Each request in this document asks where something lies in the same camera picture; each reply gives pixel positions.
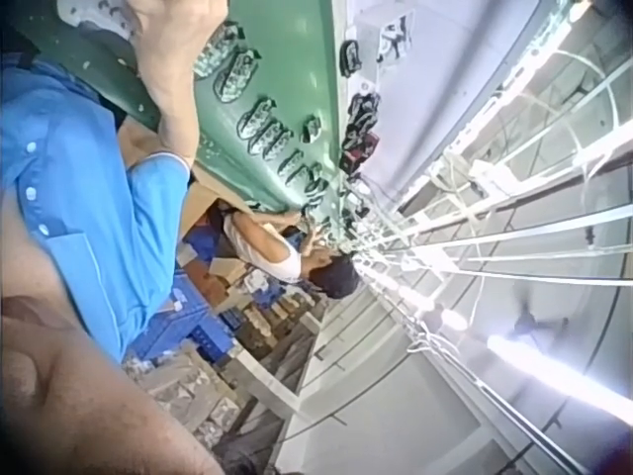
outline hand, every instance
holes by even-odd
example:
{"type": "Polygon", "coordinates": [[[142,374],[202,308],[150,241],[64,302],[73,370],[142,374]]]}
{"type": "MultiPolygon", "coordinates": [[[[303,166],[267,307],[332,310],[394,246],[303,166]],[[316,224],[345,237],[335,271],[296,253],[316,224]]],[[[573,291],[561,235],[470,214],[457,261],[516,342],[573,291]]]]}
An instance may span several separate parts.
{"type": "Polygon", "coordinates": [[[313,220],[308,220],[308,237],[312,242],[318,242],[323,238],[325,229],[318,226],[313,220]]]}
{"type": "Polygon", "coordinates": [[[193,82],[193,66],[225,20],[227,0],[128,0],[138,73],[160,108],[173,88],[193,82]]]}
{"type": "Polygon", "coordinates": [[[301,212],[299,211],[287,211],[283,215],[284,223],[287,226],[296,226],[301,221],[301,212]]]}

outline white shirt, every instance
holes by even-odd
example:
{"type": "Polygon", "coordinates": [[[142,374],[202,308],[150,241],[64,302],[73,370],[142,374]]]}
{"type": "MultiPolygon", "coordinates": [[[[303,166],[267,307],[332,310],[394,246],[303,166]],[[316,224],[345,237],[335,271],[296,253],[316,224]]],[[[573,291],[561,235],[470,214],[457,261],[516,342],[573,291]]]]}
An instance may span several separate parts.
{"type": "Polygon", "coordinates": [[[225,234],[235,249],[237,256],[244,262],[254,265],[255,267],[267,272],[282,282],[295,283],[300,280],[301,276],[301,255],[292,245],[281,236],[272,225],[263,225],[264,229],[274,238],[282,242],[289,251],[289,255],[281,262],[270,262],[259,251],[253,248],[241,235],[239,230],[233,224],[231,216],[225,219],[225,234]]]}

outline blue crate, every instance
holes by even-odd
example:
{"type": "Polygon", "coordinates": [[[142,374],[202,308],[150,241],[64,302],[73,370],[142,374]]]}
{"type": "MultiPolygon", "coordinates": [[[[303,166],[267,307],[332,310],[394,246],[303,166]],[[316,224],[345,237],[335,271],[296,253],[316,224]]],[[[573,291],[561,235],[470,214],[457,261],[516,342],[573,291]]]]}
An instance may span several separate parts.
{"type": "Polygon", "coordinates": [[[211,313],[198,322],[189,338],[199,345],[198,352],[212,363],[220,361],[233,348],[232,332],[211,313]]]}
{"type": "Polygon", "coordinates": [[[178,348],[209,312],[209,304],[180,268],[176,268],[174,273],[171,298],[180,301],[182,309],[159,313],[149,320],[147,329],[129,348],[138,358],[153,359],[165,351],[178,348]]]}
{"type": "Polygon", "coordinates": [[[227,310],[222,312],[219,317],[233,332],[237,332],[246,320],[244,314],[238,310],[227,310]]]}

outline person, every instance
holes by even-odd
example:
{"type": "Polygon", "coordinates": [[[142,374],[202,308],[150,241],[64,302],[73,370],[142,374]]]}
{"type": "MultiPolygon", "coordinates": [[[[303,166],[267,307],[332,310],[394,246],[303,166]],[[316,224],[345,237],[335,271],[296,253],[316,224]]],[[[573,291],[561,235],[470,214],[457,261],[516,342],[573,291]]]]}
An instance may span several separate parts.
{"type": "Polygon", "coordinates": [[[318,227],[300,212],[245,213],[219,201],[183,239],[194,252],[181,249],[208,263],[215,257],[238,258],[281,282],[308,282],[330,299],[347,297],[360,282],[353,255],[320,245],[319,239],[318,227]],[[308,232],[295,248],[284,230],[296,229],[301,221],[306,221],[308,232]]]}
{"type": "Polygon", "coordinates": [[[161,113],[154,150],[129,170],[88,84],[2,55],[2,423],[35,473],[221,475],[119,363],[171,287],[199,139],[193,64],[227,5],[129,4],[161,113]]]}

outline shirt sleeve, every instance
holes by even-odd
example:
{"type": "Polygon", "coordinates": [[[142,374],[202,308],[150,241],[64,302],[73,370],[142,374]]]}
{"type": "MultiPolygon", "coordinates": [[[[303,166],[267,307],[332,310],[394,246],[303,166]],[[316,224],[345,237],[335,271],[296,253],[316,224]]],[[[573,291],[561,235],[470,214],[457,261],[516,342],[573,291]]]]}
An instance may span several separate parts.
{"type": "Polygon", "coordinates": [[[169,285],[189,175],[185,162],[166,152],[149,156],[128,172],[146,263],[157,278],[168,277],[169,285]]]}

